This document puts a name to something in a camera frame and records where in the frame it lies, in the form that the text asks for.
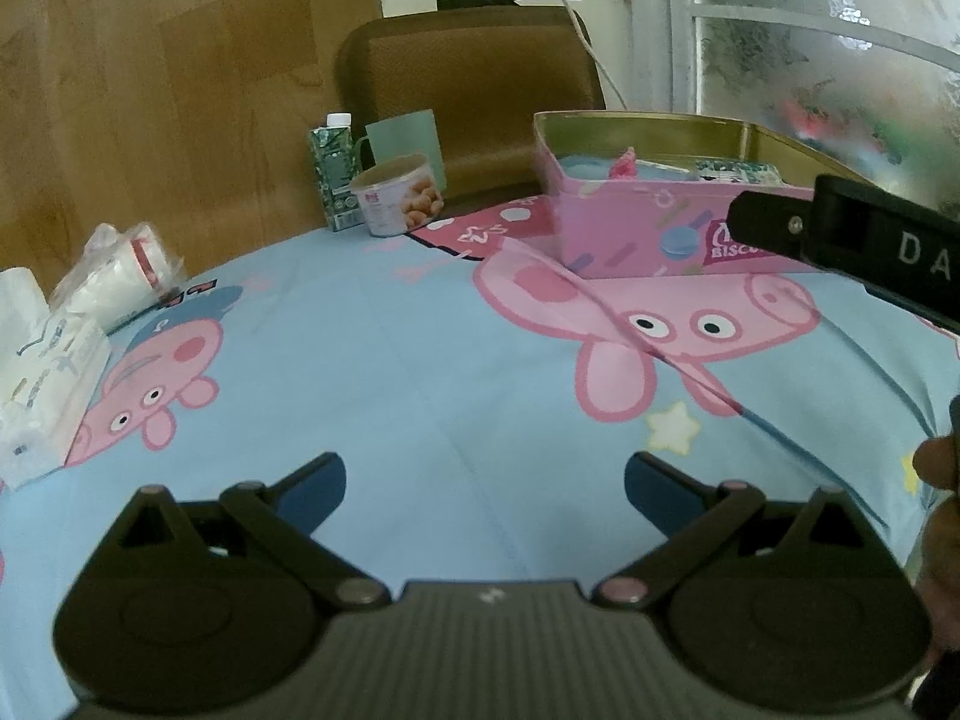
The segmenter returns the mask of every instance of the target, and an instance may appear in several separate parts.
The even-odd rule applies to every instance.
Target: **white cable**
[[[563,3],[563,7],[566,8],[566,12],[568,12],[570,15],[570,20],[573,22],[573,28],[577,30],[577,37],[580,38],[580,42],[583,44],[583,47],[587,50],[587,53],[596,63],[596,66],[600,70],[600,73],[604,79],[606,79],[607,83],[610,84],[611,89],[613,89],[613,93],[616,94],[617,99],[620,100],[620,105],[623,106],[625,111],[629,110],[630,106],[627,105],[626,98],[624,98],[620,88],[613,82],[613,79],[611,78],[606,66],[600,61],[600,57],[598,57],[593,51],[593,47],[589,44],[589,41],[587,41],[586,35],[584,35],[584,30],[580,28],[580,19],[577,18],[576,11],[573,10],[573,5],[570,4],[570,0],[560,1]]]

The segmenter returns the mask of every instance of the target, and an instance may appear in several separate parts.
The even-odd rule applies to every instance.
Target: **pig eye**
[[[120,412],[117,416],[114,416],[113,421],[110,423],[110,432],[118,433],[127,427],[127,423],[130,421],[130,412]]]
[[[632,314],[630,324],[649,338],[661,340],[670,335],[670,325],[652,314]]]
[[[163,397],[163,388],[162,386],[155,386],[147,394],[143,396],[143,400],[140,402],[144,406],[152,406],[157,403],[157,400],[160,400]]]
[[[695,327],[701,336],[716,338],[717,341],[728,341],[740,335],[736,322],[723,314],[700,314],[696,317]]]

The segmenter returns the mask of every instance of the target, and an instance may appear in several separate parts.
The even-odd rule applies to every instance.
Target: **brown leather chair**
[[[344,42],[337,81],[358,137],[371,122],[433,109],[454,213],[539,191],[535,113],[605,107],[596,66],[555,6],[374,20]]]

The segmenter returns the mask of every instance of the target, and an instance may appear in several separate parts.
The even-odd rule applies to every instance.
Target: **wooden wall panel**
[[[99,221],[193,272],[323,224],[306,130],[379,0],[0,0],[0,269],[45,290]]]

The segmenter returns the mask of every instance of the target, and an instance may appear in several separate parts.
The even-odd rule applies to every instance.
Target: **green mug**
[[[358,160],[363,141],[370,142],[377,165],[408,154],[426,154],[433,169],[437,189],[441,193],[446,189],[443,154],[440,153],[440,138],[437,135],[437,121],[433,111],[416,111],[367,124],[366,135],[356,143]]]

